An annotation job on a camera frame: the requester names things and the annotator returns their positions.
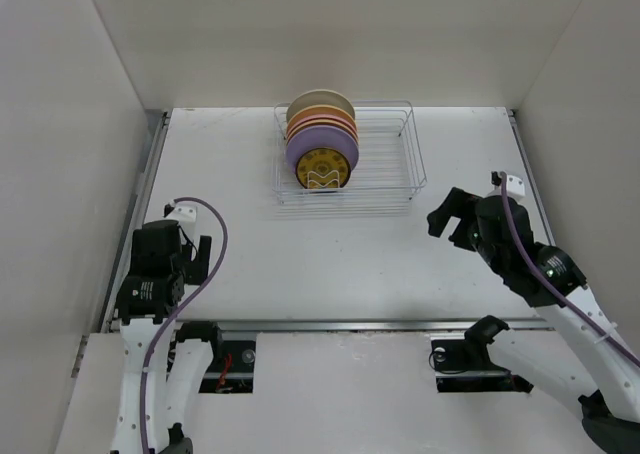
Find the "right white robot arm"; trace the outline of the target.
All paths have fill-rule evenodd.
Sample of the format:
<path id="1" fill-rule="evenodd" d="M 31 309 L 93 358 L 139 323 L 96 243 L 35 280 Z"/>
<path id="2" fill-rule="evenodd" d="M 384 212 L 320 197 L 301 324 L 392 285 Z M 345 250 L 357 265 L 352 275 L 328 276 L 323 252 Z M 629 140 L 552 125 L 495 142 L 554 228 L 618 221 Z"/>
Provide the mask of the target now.
<path id="1" fill-rule="evenodd" d="M 598 307 L 582 271 L 563 250 L 536 241 L 526 208 L 508 192 L 480 197 L 452 188 L 428 214 L 428 232 L 475 252 L 503 284 L 533 308 L 571 350 L 555 358 L 547 348 L 495 316 L 464 333 L 461 359 L 519 376 L 564 405 L 605 453 L 639 450 L 639 359 Z"/>

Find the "small yellow patterned plate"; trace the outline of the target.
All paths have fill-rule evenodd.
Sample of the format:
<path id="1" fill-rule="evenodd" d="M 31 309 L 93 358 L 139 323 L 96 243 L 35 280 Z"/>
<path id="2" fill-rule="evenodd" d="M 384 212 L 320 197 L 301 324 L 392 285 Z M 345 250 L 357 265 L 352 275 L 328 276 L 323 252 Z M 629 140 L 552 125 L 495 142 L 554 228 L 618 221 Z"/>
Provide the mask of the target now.
<path id="1" fill-rule="evenodd" d="M 343 188 L 351 177 L 351 165 L 339 151 L 316 148 L 303 154 L 294 168 L 297 181 L 305 189 Z"/>

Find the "pale yellow plastic plate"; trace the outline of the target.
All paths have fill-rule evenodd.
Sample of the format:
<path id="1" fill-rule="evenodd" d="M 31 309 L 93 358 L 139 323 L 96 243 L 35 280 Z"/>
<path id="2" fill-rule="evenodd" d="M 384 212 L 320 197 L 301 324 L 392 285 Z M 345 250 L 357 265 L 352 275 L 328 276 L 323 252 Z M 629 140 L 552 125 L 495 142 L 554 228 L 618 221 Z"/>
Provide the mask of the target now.
<path id="1" fill-rule="evenodd" d="M 336 128 L 342 129 L 347 134 L 349 134 L 354 140 L 358 140 L 357 129 L 353 130 L 352 128 L 349 128 L 348 126 L 346 126 L 344 124 L 332 123 L 332 122 L 327 121 L 327 120 L 311 121 L 309 123 L 305 123 L 305 124 L 296 126 L 292 130 L 287 130 L 286 131 L 286 140 L 290 141 L 295 135 L 297 135 L 300 131 L 302 131 L 302 130 L 304 130 L 306 128 L 317 127 L 317 126 L 328 126 L 328 127 L 336 127 Z"/>

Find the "purple plastic plate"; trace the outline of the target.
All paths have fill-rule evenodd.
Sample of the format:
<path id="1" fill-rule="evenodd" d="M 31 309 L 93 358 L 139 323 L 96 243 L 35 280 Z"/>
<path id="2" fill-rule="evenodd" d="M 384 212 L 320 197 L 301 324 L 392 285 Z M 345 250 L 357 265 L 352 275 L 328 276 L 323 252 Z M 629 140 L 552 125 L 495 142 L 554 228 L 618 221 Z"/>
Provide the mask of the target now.
<path id="1" fill-rule="evenodd" d="M 342 128 L 315 125 L 302 129 L 287 144 L 285 156 L 291 169 L 295 169 L 300 158 L 316 148 L 328 148 L 344 155 L 351 168 L 359 161 L 359 147 L 354 138 Z"/>

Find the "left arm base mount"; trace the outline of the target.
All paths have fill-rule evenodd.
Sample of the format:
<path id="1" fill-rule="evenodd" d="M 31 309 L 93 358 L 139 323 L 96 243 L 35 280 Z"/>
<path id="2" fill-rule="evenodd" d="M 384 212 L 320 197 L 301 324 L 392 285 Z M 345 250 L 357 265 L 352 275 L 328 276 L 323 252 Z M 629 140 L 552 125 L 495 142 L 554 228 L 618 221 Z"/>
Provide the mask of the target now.
<path id="1" fill-rule="evenodd" d="M 188 339 L 208 341 L 213 360 L 205 371 L 201 394 L 250 394 L 253 392 L 257 335 L 244 331 L 227 331 L 212 321 L 184 323 L 173 335 L 168 370 L 176 359 L 178 342 Z"/>

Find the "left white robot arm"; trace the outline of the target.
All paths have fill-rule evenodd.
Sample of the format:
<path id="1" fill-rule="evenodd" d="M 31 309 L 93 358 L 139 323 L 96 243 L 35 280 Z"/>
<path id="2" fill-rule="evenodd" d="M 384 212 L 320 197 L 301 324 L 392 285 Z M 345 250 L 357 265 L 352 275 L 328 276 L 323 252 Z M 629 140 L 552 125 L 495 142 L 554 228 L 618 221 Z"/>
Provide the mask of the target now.
<path id="1" fill-rule="evenodd" d="M 212 240 L 196 238 L 196 214 L 170 214 L 134 231 L 130 267 L 116 299 L 124 342 L 113 453 L 191 453 L 187 432 L 206 371 L 224 347 L 208 322 L 176 324 L 188 286 L 207 279 Z"/>

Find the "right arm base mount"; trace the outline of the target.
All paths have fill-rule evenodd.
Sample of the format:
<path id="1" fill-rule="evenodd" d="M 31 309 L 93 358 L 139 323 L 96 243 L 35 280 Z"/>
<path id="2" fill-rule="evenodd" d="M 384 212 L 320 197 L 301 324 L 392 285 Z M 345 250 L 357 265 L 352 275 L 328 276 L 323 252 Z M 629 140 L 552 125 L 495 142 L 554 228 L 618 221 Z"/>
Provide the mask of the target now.
<path id="1" fill-rule="evenodd" d="M 465 339 L 431 340 L 429 365 L 439 393 L 514 392 L 529 394 L 533 385 L 521 376 L 493 364 L 483 348 Z"/>

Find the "cream white plastic plate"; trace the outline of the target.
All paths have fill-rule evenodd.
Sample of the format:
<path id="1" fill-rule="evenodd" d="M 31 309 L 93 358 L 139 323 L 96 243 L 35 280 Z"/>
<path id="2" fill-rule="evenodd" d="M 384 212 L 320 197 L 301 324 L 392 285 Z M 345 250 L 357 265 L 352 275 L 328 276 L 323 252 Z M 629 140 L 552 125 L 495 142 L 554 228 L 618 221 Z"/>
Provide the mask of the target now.
<path id="1" fill-rule="evenodd" d="M 299 111 L 315 105 L 337 107 L 348 113 L 352 118 L 355 117 L 354 106 L 344 95 L 329 89 L 315 89 L 299 95 L 289 105 L 286 112 L 286 119 L 290 120 Z"/>

